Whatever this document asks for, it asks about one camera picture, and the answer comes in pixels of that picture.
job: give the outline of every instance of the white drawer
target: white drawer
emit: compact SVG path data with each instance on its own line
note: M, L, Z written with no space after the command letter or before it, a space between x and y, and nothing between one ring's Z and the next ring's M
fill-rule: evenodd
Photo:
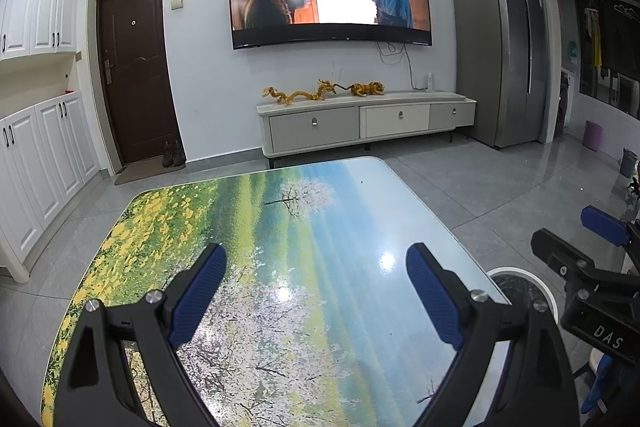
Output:
M366 132L361 138L392 136L426 131L429 128L428 103L405 103L363 107Z
M473 125L475 116L476 102L473 101L432 103L429 114L429 130Z
M322 109L269 118L274 153L358 139L355 107Z

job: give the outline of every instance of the metal screw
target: metal screw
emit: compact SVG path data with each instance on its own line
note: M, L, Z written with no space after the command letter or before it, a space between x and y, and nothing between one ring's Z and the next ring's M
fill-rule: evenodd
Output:
M149 304L155 304L162 299L162 292L160 290L151 290L145 295L145 301Z
M471 290L470 295L476 302L486 302L489 298L489 295L487 295L484 290Z
M549 304L542 299L538 299L537 301L533 301L533 309L537 312L544 313L549 309Z
M100 301L98 299L91 299L84 305L84 309L88 312L95 312L100 307Z

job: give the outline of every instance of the doorway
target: doorway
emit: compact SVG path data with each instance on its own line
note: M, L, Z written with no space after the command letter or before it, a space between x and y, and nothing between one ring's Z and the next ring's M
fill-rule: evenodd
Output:
M122 165L180 143L164 47L162 0L97 0L107 115Z

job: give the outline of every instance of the pair of black shoes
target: pair of black shoes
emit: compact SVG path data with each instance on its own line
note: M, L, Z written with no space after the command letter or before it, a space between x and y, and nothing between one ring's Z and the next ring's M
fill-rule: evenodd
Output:
M187 156L184 154L184 149L178 140L175 144L169 145L169 142L164 142L164 155L162 156L162 167L182 167L187 162Z

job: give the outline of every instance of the printed table surface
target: printed table surface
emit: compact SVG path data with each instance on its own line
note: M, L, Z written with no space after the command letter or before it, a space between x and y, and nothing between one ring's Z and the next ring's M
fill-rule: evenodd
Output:
M225 278L178 357L227 426L411 426L454 358L407 276L423 242L465 285L504 297L458 240L377 158L277 169L140 194L97 252L54 343L53 404L83 303L137 301L214 241ZM490 406L508 343L494 350L466 421ZM167 425L134 344L127 356L148 418Z

